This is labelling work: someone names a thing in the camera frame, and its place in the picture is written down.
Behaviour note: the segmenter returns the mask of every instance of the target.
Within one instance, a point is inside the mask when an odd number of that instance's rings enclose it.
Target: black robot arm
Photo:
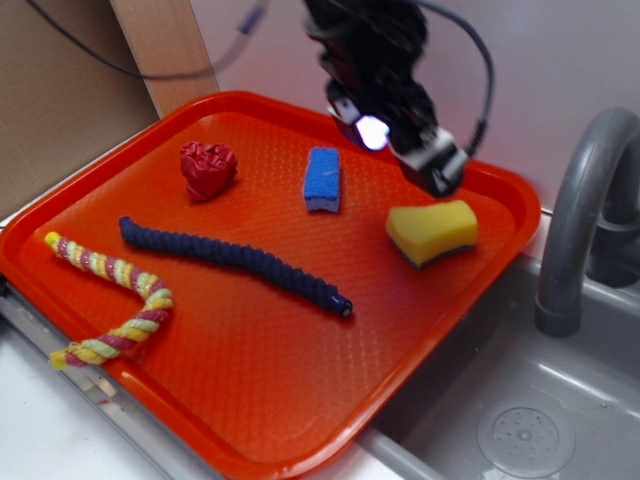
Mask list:
[[[470,152],[438,125],[431,98],[413,78],[428,38],[420,8],[401,0],[304,1],[307,33],[324,46],[329,111],[342,133],[370,150],[388,139],[408,180],[435,197],[453,193]]]

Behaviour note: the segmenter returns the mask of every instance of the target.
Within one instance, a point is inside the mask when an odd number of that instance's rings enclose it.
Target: gray sink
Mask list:
[[[509,267],[376,417],[365,448],[391,439],[377,455],[406,478],[640,478],[640,301],[587,280],[580,330],[552,338],[534,322],[539,270],[525,256]]]

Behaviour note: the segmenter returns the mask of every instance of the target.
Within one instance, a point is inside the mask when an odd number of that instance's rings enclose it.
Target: drain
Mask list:
[[[509,397],[492,405],[478,423],[487,460],[508,475],[545,478],[564,467],[575,434],[562,410],[536,397]]]

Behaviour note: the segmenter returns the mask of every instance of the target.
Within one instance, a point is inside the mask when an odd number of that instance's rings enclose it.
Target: gray faucet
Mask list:
[[[536,325],[578,331],[585,273],[622,287],[640,278],[640,118],[614,108],[580,140],[556,201],[542,260]]]

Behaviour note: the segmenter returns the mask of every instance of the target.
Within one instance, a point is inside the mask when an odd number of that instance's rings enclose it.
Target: blue rope toy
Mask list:
[[[122,238],[134,247],[198,258],[227,267],[241,267],[342,317],[348,317],[353,311],[353,304],[338,293],[336,286],[251,245],[152,230],[137,225],[130,217],[122,217],[119,223]]]

